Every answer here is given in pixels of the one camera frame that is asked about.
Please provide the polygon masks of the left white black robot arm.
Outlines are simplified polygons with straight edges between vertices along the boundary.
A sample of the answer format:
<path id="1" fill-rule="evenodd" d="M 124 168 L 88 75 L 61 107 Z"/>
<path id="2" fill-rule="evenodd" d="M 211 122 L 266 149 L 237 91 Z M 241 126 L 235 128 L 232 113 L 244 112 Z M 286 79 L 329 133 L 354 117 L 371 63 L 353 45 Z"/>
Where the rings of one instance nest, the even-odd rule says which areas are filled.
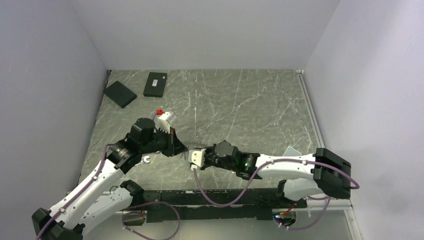
<path id="1" fill-rule="evenodd" d="M 139 118 L 124 139 L 107 144 L 93 171 L 68 195 L 49 209 L 39 208 L 31 219 L 38 240 L 81 240 L 115 212 L 139 209 L 144 190 L 127 180 L 110 195 L 104 192 L 141 162 L 144 155 L 173 157 L 188 148 L 167 120 Z"/>

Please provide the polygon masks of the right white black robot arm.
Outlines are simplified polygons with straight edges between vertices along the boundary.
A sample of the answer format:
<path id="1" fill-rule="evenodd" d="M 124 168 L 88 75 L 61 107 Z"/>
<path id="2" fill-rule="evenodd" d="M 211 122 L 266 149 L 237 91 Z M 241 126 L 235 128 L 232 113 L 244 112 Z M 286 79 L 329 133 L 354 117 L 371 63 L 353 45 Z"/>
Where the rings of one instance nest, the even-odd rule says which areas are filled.
<path id="1" fill-rule="evenodd" d="M 352 165 L 327 148 L 296 156 L 271 156 L 243 152 L 227 141 L 208 146 L 196 153 L 205 170 L 216 167 L 234 172 L 251 183 L 254 179 L 281 178 L 282 190 L 275 194 L 276 203 L 289 207 L 304 197 L 325 194 L 331 198 L 349 199 L 358 184 L 351 177 Z"/>

